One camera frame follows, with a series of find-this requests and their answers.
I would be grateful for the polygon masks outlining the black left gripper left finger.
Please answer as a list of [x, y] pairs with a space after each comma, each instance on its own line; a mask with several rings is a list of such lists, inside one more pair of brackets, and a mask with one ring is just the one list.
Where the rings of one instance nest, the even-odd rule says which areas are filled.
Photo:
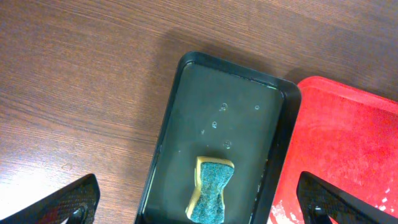
[[94, 174], [87, 174], [60, 190], [1, 220], [1, 223], [92, 224], [100, 200]]

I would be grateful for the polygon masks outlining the yellow green sponge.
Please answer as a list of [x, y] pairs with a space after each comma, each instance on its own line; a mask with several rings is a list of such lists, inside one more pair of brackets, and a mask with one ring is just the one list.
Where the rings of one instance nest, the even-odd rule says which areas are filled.
[[234, 164], [226, 159], [198, 156], [195, 166], [195, 188], [185, 209], [194, 223], [224, 222], [223, 192], [234, 174]]

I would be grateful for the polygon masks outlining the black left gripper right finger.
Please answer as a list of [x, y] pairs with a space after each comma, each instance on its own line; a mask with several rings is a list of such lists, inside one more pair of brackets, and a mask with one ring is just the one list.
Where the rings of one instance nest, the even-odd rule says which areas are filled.
[[305, 224], [382, 224], [397, 218], [348, 194], [329, 182], [303, 171], [296, 194]]

